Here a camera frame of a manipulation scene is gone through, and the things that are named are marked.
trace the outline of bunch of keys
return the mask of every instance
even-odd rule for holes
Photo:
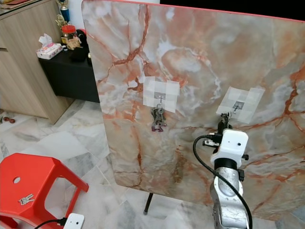
[[[21,198],[20,200],[18,200],[18,202],[21,204],[21,205],[25,205],[31,201],[34,201],[34,199],[31,199],[32,197],[34,197],[33,194],[29,194],[27,197],[23,197]]]

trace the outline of pink marble surface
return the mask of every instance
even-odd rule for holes
[[[214,131],[229,86],[264,88],[246,131],[244,196],[276,220],[305,204],[305,23],[190,8],[85,0],[93,69],[119,185],[212,204],[193,140]],[[143,81],[177,81],[176,112],[151,132]],[[209,161],[211,148],[198,147]]]

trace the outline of black cable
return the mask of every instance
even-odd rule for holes
[[[244,198],[239,194],[239,192],[236,190],[236,188],[223,176],[221,176],[219,173],[217,173],[214,169],[212,169],[211,167],[209,167],[204,161],[201,160],[201,158],[198,156],[197,151],[196,151],[196,145],[197,142],[202,139],[202,138],[210,138],[212,137],[212,135],[202,135],[199,136],[198,138],[195,139],[194,143],[193,143],[193,152],[195,157],[197,158],[197,160],[200,162],[200,164],[202,164],[207,170],[209,170],[211,173],[214,174],[214,176],[218,177],[219,179],[221,179],[227,186],[230,187],[230,189],[233,190],[233,192],[238,196],[238,198],[240,199],[240,201],[242,202],[242,204],[244,205],[244,208],[246,209],[247,215],[248,215],[248,220],[249,220],[249,229],[253,229],[253,225],[252,225],[252,214],[251,211],[246,203],[246,201],[244,200]]]
[[[38,228],[40,228],[41,226],[43,226],[43,225],[45,225],[45,224],[47,224],[47,223],[53,223],[53,222],[59,223],[61,226],[65,226],[66,221],[67,221],[67,218],[62,218],[62,219],[50,219],[50,220],[48,220],[48,221],[45,221],[45,222],[39,224],[39,225],[38,225],[37,227],[35,227],[34,229],[38,229]]]

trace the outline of tissue box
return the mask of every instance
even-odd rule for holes
[[[56,56],[62,50],[62,46],[59,43],[51,43],[47,46],[42,47],[36,51],[39,58],[49,60]]]

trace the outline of red plastic stool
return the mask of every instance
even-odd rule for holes
[[[45,209],[44,202],[59,177],[66,178],[77,187],[66,213],[68,217],[80,191],[88,191],[87,183],[53,157],[19,153],[6,157],[0,164],[0,225],[7,229],[16,228],[17,222],[12,218],[33,226],[56,219]],[[33,197],[29,202],[20,201],[31,194]],[[62,229],[54,222],[42,228]]]

